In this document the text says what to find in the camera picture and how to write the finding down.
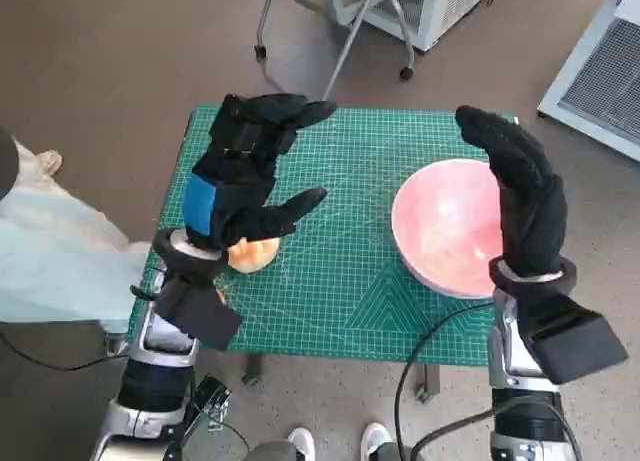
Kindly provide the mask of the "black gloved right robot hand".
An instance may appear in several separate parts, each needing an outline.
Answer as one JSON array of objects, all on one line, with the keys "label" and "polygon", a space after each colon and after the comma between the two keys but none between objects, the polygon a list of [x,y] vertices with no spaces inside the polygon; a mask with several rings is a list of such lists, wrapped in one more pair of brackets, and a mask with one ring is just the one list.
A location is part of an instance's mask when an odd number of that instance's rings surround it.
[{"label": "black gloved right robot hand", "polygon": [[521,278],[559,272],[567,203],[542,144],[514,122],[475,107],[458,107],[455,120],[462,139],[486,152],[498,181],[506,265]]}]

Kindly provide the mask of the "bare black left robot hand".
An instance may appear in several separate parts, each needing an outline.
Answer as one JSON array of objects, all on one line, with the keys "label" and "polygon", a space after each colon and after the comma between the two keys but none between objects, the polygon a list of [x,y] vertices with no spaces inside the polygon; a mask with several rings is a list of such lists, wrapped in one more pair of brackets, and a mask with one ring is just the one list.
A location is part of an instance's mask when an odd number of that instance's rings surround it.
[{"label": "bare black left robot hand", "polygon": [[281,205],[267,206],[277,159],[290,150],[299,130],[328,119],[336,108],[331,101],[288,93],[227,95],[209,130],[210,144],[187,180],[183,220],[191,243],[222,251],[241,239],[294,233],[327,190],[307,189]]}]

